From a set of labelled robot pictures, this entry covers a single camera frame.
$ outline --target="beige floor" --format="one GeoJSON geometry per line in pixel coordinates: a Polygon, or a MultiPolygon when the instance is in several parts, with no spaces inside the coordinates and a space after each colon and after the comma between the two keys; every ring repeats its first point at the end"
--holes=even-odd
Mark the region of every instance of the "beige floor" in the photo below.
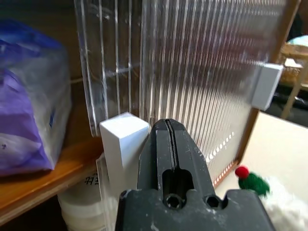
{"type": "MultiPolygon", "coordinates": [[[[308,203],[307,128],[259,113],[242,164],[263,177],[276,176],[289,192],[308,203]]],[[[231,173],[216,193],[223,197],[234,188],[237,178],[231,173]]]]}

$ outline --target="white fluffy fabric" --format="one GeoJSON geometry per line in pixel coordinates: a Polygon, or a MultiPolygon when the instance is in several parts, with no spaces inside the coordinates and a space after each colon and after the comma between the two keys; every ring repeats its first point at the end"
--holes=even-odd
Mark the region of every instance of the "white fluffy fabric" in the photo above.
{"type": "Polygon", "coordinates": [[[276,231],[308,231],[308,205],[274,178],[266,178],[270,193],[261,198],[276,231]]]}

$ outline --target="red pompom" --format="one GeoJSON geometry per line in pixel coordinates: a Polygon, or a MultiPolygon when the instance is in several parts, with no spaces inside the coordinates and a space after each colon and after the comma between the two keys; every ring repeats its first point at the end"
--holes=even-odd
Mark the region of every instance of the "red pompom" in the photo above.
{"type": "Polygon", "coordinates": [[[240,179],[246,179],[249,176],[249,170],[245,166],[239,166],[235,170],[235,175],[238,176],[240,179]]]}

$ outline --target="ridged plastic sheet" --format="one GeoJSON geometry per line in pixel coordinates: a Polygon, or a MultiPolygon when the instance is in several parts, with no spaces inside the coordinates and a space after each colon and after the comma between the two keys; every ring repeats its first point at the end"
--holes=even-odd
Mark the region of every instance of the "ridged plastic sheet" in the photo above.
{"type": "Polygon", "coordinates": [[[183,123],[215,179],[237,153],[287,0],[75,0],[93,135],[132,112],[183,123]]]}

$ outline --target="white block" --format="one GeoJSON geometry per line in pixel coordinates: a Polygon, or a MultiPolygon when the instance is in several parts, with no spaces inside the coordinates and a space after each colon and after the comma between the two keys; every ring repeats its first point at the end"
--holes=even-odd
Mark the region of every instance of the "white block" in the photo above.
{"type": "Polygon", "coordinates": [[[100,123],[110,188],[116,198],[126,189],[137,188],[139,156],[149,129],[147,122],[130,113],[100,123]]]}
{"type": "Polygon", "coordinates": [[[264,64],[251,102],[254,108],[264,111],[268,109],[279,83],[282,70],[283,65],[264,64]]]}

